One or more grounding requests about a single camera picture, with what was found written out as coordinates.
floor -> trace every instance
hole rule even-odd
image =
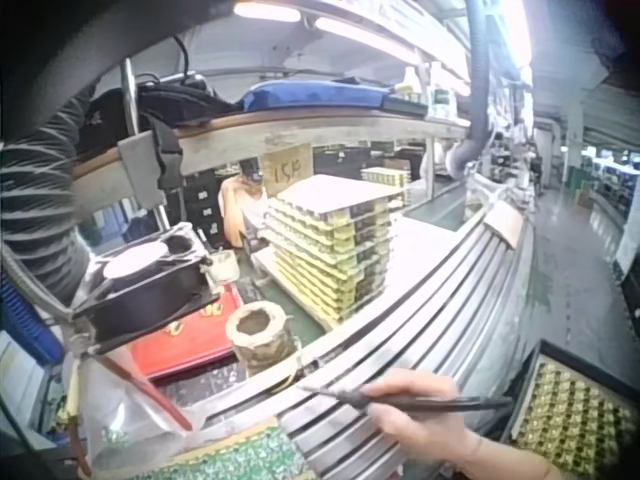
[[[529,347],[545,338],[640,387],[640,342],[590,214],[559,192],[540,199]]]

